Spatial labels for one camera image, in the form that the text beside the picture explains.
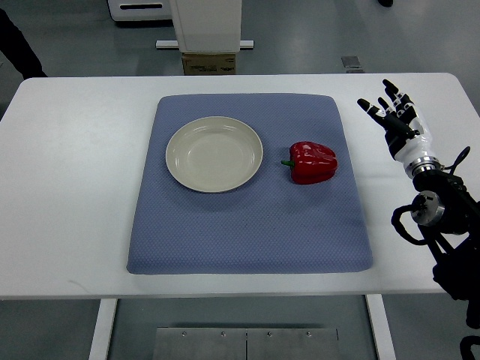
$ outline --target person's leg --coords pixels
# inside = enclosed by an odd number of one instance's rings
[[[390,8],[393,5],[393,0],[378,0],[379,4],[385,6],[386,8]]]
[[[0,9],[0,51],[23,75],[23,79],[47,76],[22,32],[2,9]]]

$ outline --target blue mat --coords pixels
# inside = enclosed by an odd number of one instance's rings
[[[255,176],[226,193],[179,184],[165,149],[183,125],[228,116],[250,125],[264,156]],[[338,170],[297,185],[289,147],[321,143]],[[372,255],[340,115],[331,97],[310,94],[195,94],[158,104],[139,192],[127,270],[134,274],[359,272]]]

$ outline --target green stem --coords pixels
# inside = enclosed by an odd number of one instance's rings
[[[283,165],[287,165],[288,167],[294,167],[295,166],[295,163],[293,161],[286,161],[286,160],[282,160],[281,163]]]

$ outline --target white plate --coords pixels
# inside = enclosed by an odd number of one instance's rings
[[[263,147],[245,123],[224,116],[199,118],[181,127],[166,146],[166,166],[187,188],[203,193],[232,190],[251,179]]]

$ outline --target red bell pepper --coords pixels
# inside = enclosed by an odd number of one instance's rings
[[[302,185],[324,182],[338,168],[337,157],[330,148],[309,141],[290,146],[290,161],[281,163],[290,167],[292,180]]]

